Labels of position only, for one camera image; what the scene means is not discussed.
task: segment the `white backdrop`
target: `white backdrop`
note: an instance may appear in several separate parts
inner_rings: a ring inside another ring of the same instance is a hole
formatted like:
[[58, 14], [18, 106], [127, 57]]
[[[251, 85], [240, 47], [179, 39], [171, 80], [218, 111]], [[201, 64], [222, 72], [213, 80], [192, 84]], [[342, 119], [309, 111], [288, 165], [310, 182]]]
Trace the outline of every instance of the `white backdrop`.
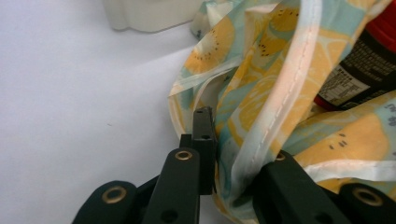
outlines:
[[[178, 146], [167, 94], [197, 40], [109, 28], [99, 0], [0, 0], [0, 223], [71, 223]], [[208, 196], [200, 223], [229, 223]]]

